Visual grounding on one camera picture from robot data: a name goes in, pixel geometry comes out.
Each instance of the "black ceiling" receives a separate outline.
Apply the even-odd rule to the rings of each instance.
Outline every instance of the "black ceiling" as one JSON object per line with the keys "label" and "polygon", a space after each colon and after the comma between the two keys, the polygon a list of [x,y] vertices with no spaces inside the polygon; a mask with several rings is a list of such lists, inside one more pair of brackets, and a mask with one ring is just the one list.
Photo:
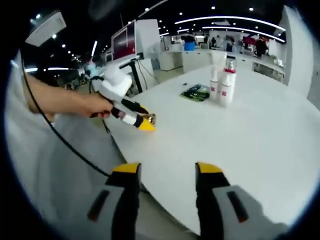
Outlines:
{"label": "black ceiling", "polygon": [[[37,14],[45,15],[53,10],[60,10],[67,27],[57,34],[56,39],[49,39],[40,47],[28,45],[25,48],[23,58],[27,67],[38,67],[40,70],[48,67],[77,68],[78,63],[71,61],[68,54],[71,51],[76,56],[91,52],[94,42],[98,44],[95,52],[101,53],[106,45],[111,45],[111,36],[122,27],[122,21],[126,25],[128,21],[137,19],[158,19],[161,27],[160,34],[176,34],[179,27],[193,28],[199,31],[202,27],[211,26],[212,20],[198,20],[175,25],[175,22],[197,17],[207,16],[240,16],[263,20],[273,24],[279,24],[282,18],[282,9],[285,0],[168,0],[154,9],[145,12],[145,8],[151,8],[161,0],[101,0],[100,2],[114,3],[114,9],[101,21],[94,22],[88,14],[89,0],[78,3],[64,2],[52,5],[34,7],[30,17]],[[236,23],[236,27],[273,34],[273,27],[257,24],[245,20],[229,20]],[[47,77],[57,75],[57,72],[42,73]]]}

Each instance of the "white desk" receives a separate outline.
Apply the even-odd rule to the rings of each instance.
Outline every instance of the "white desk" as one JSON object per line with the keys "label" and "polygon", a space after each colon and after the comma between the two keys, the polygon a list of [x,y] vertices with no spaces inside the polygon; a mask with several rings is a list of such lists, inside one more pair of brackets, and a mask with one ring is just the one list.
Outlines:
{"label": "white desk", "polygon": [[179,96],[193,84],[209,84],[210,70],[192,71],[137,95],[134,100],[156,113],[157,130],[142,132],[110,117],[115,142],[129,163],[142,163],[141,181],[151,195],[198,235],[198,161],[222,168],[230,184],[260,202],[274,223],[293,224],[319,182],[320,111],[242,62],[229,108]]}

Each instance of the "floor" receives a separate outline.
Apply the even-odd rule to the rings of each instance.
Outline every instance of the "floor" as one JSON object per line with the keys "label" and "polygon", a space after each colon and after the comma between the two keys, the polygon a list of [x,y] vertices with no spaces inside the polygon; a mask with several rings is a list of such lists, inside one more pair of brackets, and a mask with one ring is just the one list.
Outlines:
{"label": "floor", "polygon": [[[171,71],[155,70],[154,76],[160,83],[178,77],[183,73],[183,68]],[[79,87],[78,92],[89,93],[89,84]],[[104,125],[99,118],[93,118],[92,123],[98,128]],[[177,222],[162,206],[147,193],[140,193],[140,206],[136,220],[136,232],[150,238],[150,240],[196,240],[197,236]]]}

